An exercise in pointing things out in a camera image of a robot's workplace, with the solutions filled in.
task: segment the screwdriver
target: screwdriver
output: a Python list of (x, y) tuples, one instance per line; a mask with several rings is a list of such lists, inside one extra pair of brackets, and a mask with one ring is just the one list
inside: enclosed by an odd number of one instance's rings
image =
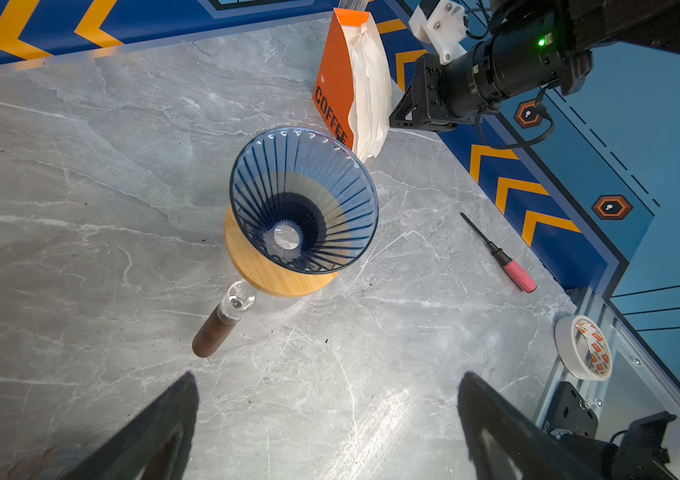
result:
[(505, 273), (508, 274), (510, 279), (513, 280), (521, 290), (527, 293), (534, 292), (537, 288), (537, 283), (534, 283), (532, 277), (521, 268), (521, 265), (517, 264), (516, 260), (513, 260), (506, 255), (505, 252), (503, 252), (503, 249), (498, 248), (497, 245), (490, 242), (489, 239), (481, 233), (481, 230), (473, 225), (473, 222), (471, 222), (463, 212), (460, 212), (460, 215), (468, 222), (468, 225), (471, 225), (473, 229), (476, 230), (477, 234), (481, 235), (483, 241), (487, 242), (487, 247), (489, 247), (489, 251), (492, 252), (492, 256), (497, 260), (499, 265), (503, 267), (503, 270), (505, 270)]

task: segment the hexagon logo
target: hexagon logo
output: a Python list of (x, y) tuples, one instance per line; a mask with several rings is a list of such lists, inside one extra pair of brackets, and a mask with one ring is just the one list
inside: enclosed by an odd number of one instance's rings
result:
[(593, 209), (601, 220), (622, 220), (633, 210), (633, 205), (623, 195), (602, 195)]
[(514, 118), (521, 128), (537, 127), (537, 125), (543, 123), (543, 118), (540, 117), (534, 100), (521, 102)]

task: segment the wooden handle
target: wooden handle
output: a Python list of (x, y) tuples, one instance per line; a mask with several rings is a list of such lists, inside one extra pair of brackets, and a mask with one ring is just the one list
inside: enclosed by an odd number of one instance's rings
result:
[(260, 292), (284, 298), (310, 295), (324, 288), (340, 272), (331, 274), (298, 274), (258, 252), (241, 231), (239, 222), (228, 208), (225, 215), (225, 245), (239, 274)]
[(220, 345), (222, 345), (222, 342), (228, 338), (228, 334), (233, 330), (233, 327), (236, 326), (235, 323), (225, 323), (220, 320), (220, 316), (217, 313), (218, 309), (219, 306), (206, 319), (206, 322), (204, 322), (204, 325), (201, 326), (193, 339), (193, 353), (202, 359), (214, 355), (217, 349), (220, 348)]

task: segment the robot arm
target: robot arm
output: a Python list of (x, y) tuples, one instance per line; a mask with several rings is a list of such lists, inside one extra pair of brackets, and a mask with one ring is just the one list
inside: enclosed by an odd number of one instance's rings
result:
[[(393, 110), (392, 127), (480, 128), (482, 115), (498, 113), (500, 102), (526, 91), (558, 86), (572, 94), (594, 67), (592, 49), (604, 44), (628, 42), (680, 54), (680, 0), (494, 0), (491, 9), (490, 38), (466, 52), (459, 42), (476, 37), (467, 29), (464, 5), (422, 1), (410, 27), (439, 55), (415, 62), (415, 77)], [(551, 124), (527, 144), (552, 131)]]

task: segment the blue wall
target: blue wall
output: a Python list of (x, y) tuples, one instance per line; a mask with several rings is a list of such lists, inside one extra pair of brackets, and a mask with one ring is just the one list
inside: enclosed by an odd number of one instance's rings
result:
[(613, 302), (680, 379), (680, 56), (616, 44), (594, 57), (566, 100), (656, 216)]

